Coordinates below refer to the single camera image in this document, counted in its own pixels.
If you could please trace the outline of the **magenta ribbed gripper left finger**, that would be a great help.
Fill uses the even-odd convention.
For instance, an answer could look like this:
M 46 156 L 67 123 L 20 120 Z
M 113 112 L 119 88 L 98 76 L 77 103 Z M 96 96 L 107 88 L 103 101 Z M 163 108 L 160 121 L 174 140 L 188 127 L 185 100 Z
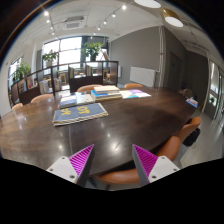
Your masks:
M 70 157 L 61 156 L 47 171 L 81 187 L 86 185 L 94 157 L 94 145 L 85 147 Z

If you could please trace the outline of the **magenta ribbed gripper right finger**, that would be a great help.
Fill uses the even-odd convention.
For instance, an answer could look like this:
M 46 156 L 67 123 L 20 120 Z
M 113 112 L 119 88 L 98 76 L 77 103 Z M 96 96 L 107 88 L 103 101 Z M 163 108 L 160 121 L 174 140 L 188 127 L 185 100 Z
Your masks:
M 132 145 L 132 156 L 142 185 L 179 171 L 179 168 L 166 156 L 157 157 L 135 144 Z

